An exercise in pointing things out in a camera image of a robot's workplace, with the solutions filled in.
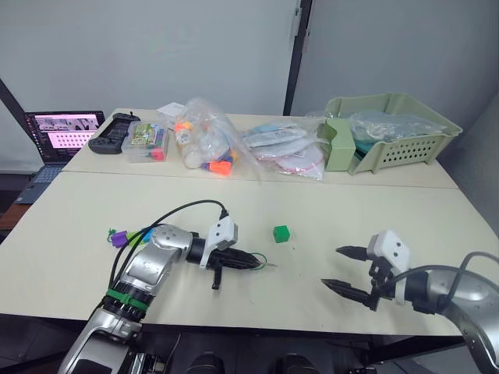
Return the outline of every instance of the laptop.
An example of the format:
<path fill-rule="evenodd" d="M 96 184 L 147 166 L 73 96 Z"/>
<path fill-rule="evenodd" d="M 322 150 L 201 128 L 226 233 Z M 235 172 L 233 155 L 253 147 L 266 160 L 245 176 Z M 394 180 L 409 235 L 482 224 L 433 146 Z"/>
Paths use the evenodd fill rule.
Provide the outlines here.
<path fill-rule="evenodd" d="M 44 166 L 16 200 L 32 204 L 104 122 L 102 111 L 25 113 L 27 130 Z"/>

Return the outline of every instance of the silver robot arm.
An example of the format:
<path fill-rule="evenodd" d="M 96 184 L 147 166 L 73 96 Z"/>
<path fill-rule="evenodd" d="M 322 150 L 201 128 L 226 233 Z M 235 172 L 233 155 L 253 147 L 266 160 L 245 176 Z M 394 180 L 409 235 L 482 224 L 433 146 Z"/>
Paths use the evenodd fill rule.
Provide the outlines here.
<path fill-rule="evenodd" d="M 90 317 L 58 374 L 118 374 L 131 366 L 131 347 L 142 328 L 140 320 L 168 278 L 173 263 L 185 260 L 196 240 L 204 243 L 191 232 L 170 224 L 154 229 L 149 243 L 129 261 L 118 282 L 106 293 L 103 306 Z M 236 241 L 237 226 L 227 216 L 212 226 L 204 249 L 223 250 Z"/>
<path fill-rule="evenodd" d="M 409 247 L 393 231 L 374 235 L 367 248 L 346 246 L 337 252 L 352 259 L 372 261 L 369 275 L 373 287 L 367 293 L 341 280 L 323 279 L 328 288 L 373 311 L 381 298 L 394 298 L 400 305 L 411 302 L 417 312 L 445 316 L 461 331 L 478 369 L 483 374 L 499 374 L 499 287 L 493 282 L 479 274 L 458 275 L 458 271 L 446 269 L 421 270 L 393 281 L 392 278 L 409 269 L 410 255 Z M 457 288 L 449 297 L 456 277 L 459 277 Z"/>

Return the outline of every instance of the white table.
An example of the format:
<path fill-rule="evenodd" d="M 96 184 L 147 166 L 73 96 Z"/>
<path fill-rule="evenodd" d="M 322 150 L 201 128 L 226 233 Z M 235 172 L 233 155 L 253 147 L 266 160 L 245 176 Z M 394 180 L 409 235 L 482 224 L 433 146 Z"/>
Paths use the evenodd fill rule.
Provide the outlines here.
<path fill-rule="evenodd" d="M 123 112 L 138 115 L 144 121 L 157 121 L 159 119 L 155 110 L 118 108 L 113 113 Z M 268 115 L 228 115 L 239 130 L 250 129 L 266 122 L 282 119 L 280 116 Z M 111 117 L 102 125 L 100 131 L 104 130 Z M 99 155 L 93 153 L 88 146 L 85 146 L 64 168 L 65 171 L 83 171 L 94 173 L 116 173 L 131 175 L 161 175 L 168 177 L 184 178 L 202 178 L 202 179 L 223 179 L 220 175 L 210 173 L 200 169 L 187 169 L 180 157 L 175 145 L 175 137 L 170 136 L 168 145 L 168 155 L 165 162 L 130 164 L 126 161 L 125 155 Z M 230 179 L 238 180 L 264 180 L 275 182 L 300 182 L 316 183 L 310 178 L 302 178 L 295 175 L 280 175 L 274 172 L 262 172 L 260 176 L 250 167 L 241 162 L 235 163 L 234 170 Z M 399 185 L 399 186 L 419 186 L 457 189 L 458 186 L 445 170 L 435 162 L 432 165 L 424 163 L 411 164 L 402 168 L 381 169 L 378 174 L 371 172 L 349 175 L 346 172 L 328 172 L 324 174 L 324 180 L 321 183 L 327 184 L 346 184 L 346 185 Z"/>
<path fill-rule="evenodd" d="M 116 249 L 107 230 L 136 230 L 195 199 L 219 199 L 239 225 L 235 246 L 263 252 L 277 268 L 213 273 L 179 264 L 145 322 L 337 333 L 459 335 L 444 317 L 381 301 L 377 312 L 329 291 L 322 277 L 368 289 L 369 263 L 335 253 L 395 229 L 412 249 L 412 265 L 457 266 L 472 250 L 498 252 L 497 237 L 458 189 L 256 182 L 62 172 L 0 246 L 0 313 L 86 319 L 106 292 Z M 215 206 L 192 207 L 168 222 L 205 235 Z M 291 240 L 275 244 L 276 225 Z M 497 281 L 496 264 L 471 269 Z"/>

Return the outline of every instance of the plastic basket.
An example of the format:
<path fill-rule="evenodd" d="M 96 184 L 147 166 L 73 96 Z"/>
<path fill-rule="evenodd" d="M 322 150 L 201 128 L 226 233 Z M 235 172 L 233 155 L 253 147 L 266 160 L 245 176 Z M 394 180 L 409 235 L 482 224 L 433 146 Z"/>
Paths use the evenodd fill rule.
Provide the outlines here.
<path fill-rule="evenodd" d="M 349 166 L 349 174 L 381 168 L 426 162 L 431 164 L 438 154 L 462 132 L 455 123 L 405 93 L 385 93 L 362 97 L 337 97 L 327 103 L 325 111 L 333 117 L 348 118 L 360 111 L 383 111 L 396 115 L 418 115 L 445 126 L 441 134 L 404 138 L 392 143 L 378 142 L 361 157 L 357 152 Z"/>

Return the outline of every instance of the laptop screen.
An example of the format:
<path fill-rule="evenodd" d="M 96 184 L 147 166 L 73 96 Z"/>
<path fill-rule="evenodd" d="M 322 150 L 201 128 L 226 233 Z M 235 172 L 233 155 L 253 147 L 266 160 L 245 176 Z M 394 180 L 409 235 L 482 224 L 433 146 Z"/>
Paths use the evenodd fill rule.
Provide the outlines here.
<path fill-rule="evenodd" d="M 71 160 L 104 122 L 102 111 L 34 112 L 25 118 L 46 164 Z"/>

